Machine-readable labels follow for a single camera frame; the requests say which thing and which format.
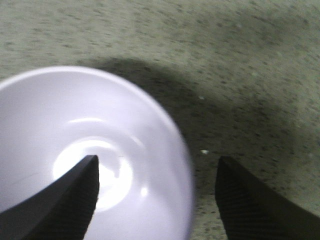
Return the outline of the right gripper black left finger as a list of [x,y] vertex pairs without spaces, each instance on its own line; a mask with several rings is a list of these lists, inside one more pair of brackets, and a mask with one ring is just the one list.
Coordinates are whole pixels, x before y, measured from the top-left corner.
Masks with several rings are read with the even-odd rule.
[[87,155],[34,196],[1,212],[2,240],[82,240],[98,194],[99,159]]

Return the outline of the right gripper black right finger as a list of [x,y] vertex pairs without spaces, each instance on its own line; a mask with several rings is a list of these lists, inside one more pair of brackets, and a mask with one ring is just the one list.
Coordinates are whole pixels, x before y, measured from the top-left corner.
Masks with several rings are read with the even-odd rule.
[[318,240],[319,216],[294,204],[236,160],[218,160],[215,201],[230,240]]

